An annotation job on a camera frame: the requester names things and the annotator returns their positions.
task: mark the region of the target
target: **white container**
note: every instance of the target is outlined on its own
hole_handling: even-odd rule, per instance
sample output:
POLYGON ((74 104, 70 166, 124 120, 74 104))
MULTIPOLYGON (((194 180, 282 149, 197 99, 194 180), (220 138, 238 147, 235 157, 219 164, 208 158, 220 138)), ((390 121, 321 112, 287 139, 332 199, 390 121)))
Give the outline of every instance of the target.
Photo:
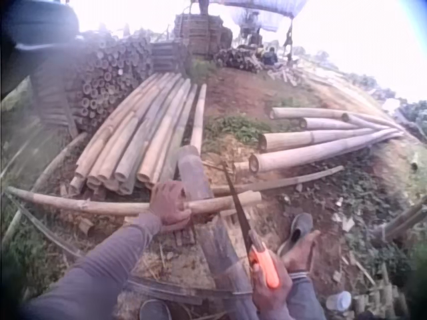
POLYGON ((344 312, 352 304, 352 295, 348 291, 337 293, 336 295, 330 295, 326 299, 326 307, 329 310, 335 310, 344 312))

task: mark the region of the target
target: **hand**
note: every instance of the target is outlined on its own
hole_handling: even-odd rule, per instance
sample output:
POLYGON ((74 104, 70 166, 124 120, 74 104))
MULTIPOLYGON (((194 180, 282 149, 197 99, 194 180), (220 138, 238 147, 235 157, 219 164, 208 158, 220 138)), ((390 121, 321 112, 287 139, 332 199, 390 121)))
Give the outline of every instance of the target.
POLYGON ((294 247, 282 257, 282 261, 288 272, 311 271, 312 257, 314 247, 316 246, 315 240, 319 234, 320 231, 318 230, 307 234, 298 240, 294 247))
POLYGON ((157 215, 164 225, 188 221, 191 210, 184 210, 183 192, 181 181, 158 183, 151 193, 149 210, 157 215))
POLYGON ((282 310, 292 288, 292 279, 285 265, 275 253, 270 251, 270 255, 272 256, 274 267, 276 268, 280 280, 280 286, 278 288, 270 289, 267 286, 264 272, 260 265, 256 263, 252 267, 252 279, 254 282, 254 294, 252 299, 260 312, 282 310))

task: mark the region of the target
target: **person's left hand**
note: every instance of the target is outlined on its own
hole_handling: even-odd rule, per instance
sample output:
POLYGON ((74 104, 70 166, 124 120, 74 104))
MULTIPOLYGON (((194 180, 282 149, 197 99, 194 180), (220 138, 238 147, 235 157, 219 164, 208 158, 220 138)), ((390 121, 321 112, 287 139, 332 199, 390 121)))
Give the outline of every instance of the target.
POLYGON ((184 187, 181 181, 158 183, 151 192, 149 210, 157 215, 163 225, 188 221, 190 209, 184 209, 184 187))
POLYGON ((254 293, 252 299, 255 306, 261 312, 271 312, 282 310, 286 304, 286 298, 292 288, 292 279, 280 258, 270 251, 274 267, 279 276, 280 286, 271 289, 266 284, 266 278, 260 265, 257 263, 252 266, 252 279, 254 282, 254 293))

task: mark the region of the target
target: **wooden post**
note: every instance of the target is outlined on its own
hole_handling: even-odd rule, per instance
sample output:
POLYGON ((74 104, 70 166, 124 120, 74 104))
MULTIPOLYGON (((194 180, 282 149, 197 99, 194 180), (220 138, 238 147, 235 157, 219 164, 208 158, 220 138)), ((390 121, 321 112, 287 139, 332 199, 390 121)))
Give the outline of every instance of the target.
MULTIPOLYGON (((179 150, 178 169, 187 200, 208 199, 214 196, 194 146, 186 145, 179 150)), ((195 229, 216 287, 234 292, 251 291, 250 280, 233 248, 222 218, 216 216, 208 223, 197 225, 195 229)), ((224 307, 233 320, 258 320, 251 297, 224 301, 224 307)))

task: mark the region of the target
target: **orange saw handle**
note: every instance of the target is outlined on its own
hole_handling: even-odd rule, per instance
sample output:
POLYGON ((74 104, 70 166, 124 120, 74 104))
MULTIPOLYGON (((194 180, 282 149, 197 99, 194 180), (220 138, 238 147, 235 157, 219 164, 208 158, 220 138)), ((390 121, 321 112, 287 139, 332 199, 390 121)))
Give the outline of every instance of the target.
POLYGON ((260 265, 261 270, 264 273, 264 277, 266 278, 266 284, 270 289, 276 289, 280 286, 280 280, 278 272, 276 271, 276 267, 274 266, 274 262, 270 252, 268 251, 264 242, 260 240, 260 238, 254 237, 252 238, 252 248, 249 251, 248 258, 249 264, 254 265, 257 263, 260 265))

